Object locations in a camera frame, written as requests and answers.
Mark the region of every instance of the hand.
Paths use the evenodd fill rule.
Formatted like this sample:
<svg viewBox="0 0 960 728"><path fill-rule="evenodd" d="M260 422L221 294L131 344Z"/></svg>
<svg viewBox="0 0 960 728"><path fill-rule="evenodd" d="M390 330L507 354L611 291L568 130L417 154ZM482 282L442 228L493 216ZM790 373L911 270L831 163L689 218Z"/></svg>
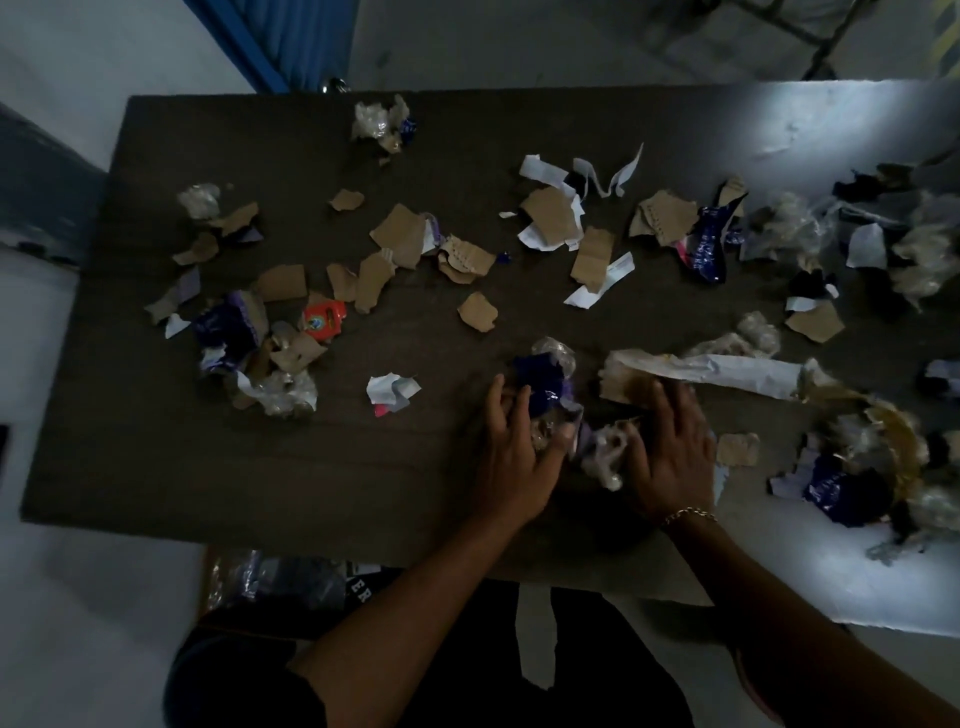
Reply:
<svg viewBox="0 0 960 728"><path fill-rule="evenodd" d="M654 384L657 438L648 450L633 423L627 423L627 463L643 514L654 524L688 508L713 512L716 443L707 418L687 384L671 382L673 403L663 384Z"/></svg>
<svg viewBox="0 0 960 728"><path fill-rule="evenodd" d="M538 463L529 405L530 387L514 398L504 392L503 375L496 376L486 404L490 447L477 485L479 515L506 519L517 529L546 507L575 431L573 424L561 427Z"/></svg>

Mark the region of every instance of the brown paper scrap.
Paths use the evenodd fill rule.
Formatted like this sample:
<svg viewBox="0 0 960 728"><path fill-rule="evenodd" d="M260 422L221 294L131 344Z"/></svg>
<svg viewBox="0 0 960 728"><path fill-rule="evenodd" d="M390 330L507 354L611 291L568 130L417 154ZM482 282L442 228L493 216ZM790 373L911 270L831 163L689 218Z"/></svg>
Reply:
<svg viewBox="0 0 960 728"><path fill-rule="evenodd" d="M383 286L396 274L393 258L394 252L389 248L384 248L360 263L357 298L353 303L360 313L371 312L380 300L380 291L383 290Z"/></svg>
<svg viewBox="0 0 960 728"><path fill-rule="evenodd" d="M477 277L473 273L461 273L448 262L446 262L446 253L437 253L437 265L440 267L440 272L447 276L454 283L470 285L477 280Z"/></svg>
<svg viewBox="0 0 960 728"><path fill-rule="evenodd" d="M330 263L326 266L326 276L333 287L333 298L345 303L356 301L357 276L355 273L340 263Z"/></svg>
<svg viewBox="0 0 960 728"><path fill-rule="evenodd" d="M496 308L487 301L487 297L480 291L467 296L467 300L460 304L457 311L465 324L483 333L487 333L493 328L493 321L497 314Z"/></svg>
<svg viewBox="0 0 960 728"><path fill-rule="evenodd" d="M700 219L696 203L681 200L665 189L640 203L640 209L662 246L673 245L685 238Z"/></svg>
<svg viewBox="0 0 960 728"><path fill-rule="evenodd" d="M751 468L760 457L760 438L753 432L741 435L720 435L717 462L731 467Z"/></svg>
<svg viewBox="0 0 960 728"><path fill-rule="evenodd" d="M599 293L607 279L607 266L613 255L613 233L599 228L587 228L570 277L587 287L590 293Z"/></svg>
<svg viewBox="0 0 960 728"><path fill-rule="evenodd" d="M830 301L824 301L812 311L798 311L786 324L818 344L826 343L845 328Z"/></svg>
<svg viewBox="0 0 960 728"><path fill-rule="evenodd" d="M306 296L306 272L302 265L277 265L264 271L253 284L263 301L288 301Z"/></svg>
<svg viewBox="0 0 960 728"><path fill-rule="evenodd" d="M363 192L351 192L348 189L342 189L330 200L330 206L337 212L349 212L363 205L363 201L366 199Z"/></svg>
<svg viewBox="0 0 960 728"><path fill-rule="evenodd" d="M400 268L417 267L423 251L423 233L426 220L397 204L375 230L370 231L373 242L394 252L394 264Z"/></svg>
<svg viewBox="0 0 960 728"><path fill-rule="evenodd" d="M580 235L570 201L556 187L535 190L520 207L530 215L547 245L560 245Z"/></svg>
<svg viewBox="0 0 960 728"><path fill-rule="evenodd" d="M217 244L217 238L209 232L201 232L189 250L177 253L172 258L177 265L194 265L195 263L206 263L219 252L220 246Z"/></svg>
<svg viewBox="0 0 960 728"><path fill-rule="evenodd" d="M300 333L286 349L270 354L270 359L284 372L294 375L306 369L325 351L326 347L318 344L312 336Z"/></svg>
<svg viewBox="0 0 960 728"><path fill-rule="evenodd" d="M485 276L496 262L496 255L488 253L473 243L461 240L456 235L450 235L442 248L446 253L447 264L461 273Z"/></svg>
<svg viewBox="0 0 960 728"><path fill-rule="evenodd" d="M249 205L238 207L227 217L222 217L219 220L211 220L209 226L212 228L220 228L220 234L223 236L231 235L252 223L253 218L259 213L260 207L257 203L250 203Z"/></svg>

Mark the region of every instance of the plastic wrapper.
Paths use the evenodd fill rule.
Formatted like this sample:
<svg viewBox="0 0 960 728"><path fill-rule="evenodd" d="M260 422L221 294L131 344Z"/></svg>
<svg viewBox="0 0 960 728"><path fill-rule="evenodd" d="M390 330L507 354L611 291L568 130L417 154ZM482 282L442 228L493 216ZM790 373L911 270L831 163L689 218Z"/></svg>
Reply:
<svg viewBox="0 0 960 728"><path fill-rule="evenodd" d="M177 195L177 202L186 207L194 220L212 220L220 215L220 187L210 182L191 184Z"/></svg>

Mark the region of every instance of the sorting table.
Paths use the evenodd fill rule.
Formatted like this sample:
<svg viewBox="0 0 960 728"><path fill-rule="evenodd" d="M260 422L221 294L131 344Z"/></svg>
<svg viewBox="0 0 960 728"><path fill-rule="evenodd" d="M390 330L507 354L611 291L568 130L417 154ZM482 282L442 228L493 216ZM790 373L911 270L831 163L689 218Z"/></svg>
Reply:
<svg viewBox="0 0 960 728"><path fill-rule="evenodd" d="M23 518L219 545L262 547L406 566L467 509L481 447L481 403L496 372L544 335L577 352L576 385L590 416L610 415L595 396L610 350L682 352L731 330L744 313L784 320L788 265L740 264L719 286L693 280L670 250L625 232L636 203L669 188L712 200L739 173L747 209L789 189L828 194L851 168L915 161L960 129L960 94L946 83L793 83L408 93L419 130L381 168L375 143L350 142L353 104L390 95L134 97L111 165L92 254L82 274L48 406ZM622 199L591 192L585 225L618 235L616 259L636 271L590 310L564 305L577 284L574 254L523 249L523 217L502 220L536 185L520 178L526 154L569 168L590 160L601 177L645 151ZM310 418L240 412L217 377L199 378L187 331L165 340L143 305L179 271L170 255L195 234L176 202L194 182L224 189L225 210L256 200L266 239L222 250L203 264L204 300L246 287L279 263L303 263L329 293L324 268L353 270L376 250L372 230L396 203L437 216L442 230L514 261L470 288L430 259L399 269L379 306L353 311L344 333L312 367L319 397ZM938 191L957 184L954 160L924 170ZM341 187L367 201L353 212L327 204ZM882 317L863 276L840 273L837 307L847 330L817 346L783 330L780 357L815 355L850 386L912 411L927 429L957 426L957 410L922 397L914 377L928 359L956 355L960 285L923 314ZM456 308L481 290L499 309L484 335ZM303 302L272 303L295 320ZM370 376L414 376L422 391L402 412L376 419ZM885 525L848 529L812 504L766 494L766 478L793 467L802 433L823 415L801 403L702 387L717 432L755 431L755 468L734 472L720 521L760 563L833 619L960 635L960 550L936 545L893 566L865 550ZM623 528L610 494L564 475L547 512L516 539L496 573L519 580L707 603L692 573L659 533Z"/></svg>

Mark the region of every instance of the clear plastic film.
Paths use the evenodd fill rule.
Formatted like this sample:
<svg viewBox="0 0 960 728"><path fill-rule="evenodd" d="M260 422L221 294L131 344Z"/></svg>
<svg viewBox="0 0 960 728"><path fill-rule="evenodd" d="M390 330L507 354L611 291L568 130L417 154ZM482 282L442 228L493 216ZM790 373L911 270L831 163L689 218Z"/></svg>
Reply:
<svg viewBox="0 0 960 728"><path fill-rule="evenodd" d="M194 220L212 220L220 215L220 187L210 182L191 184L177 195L177 202L186 207Z"/></svg>

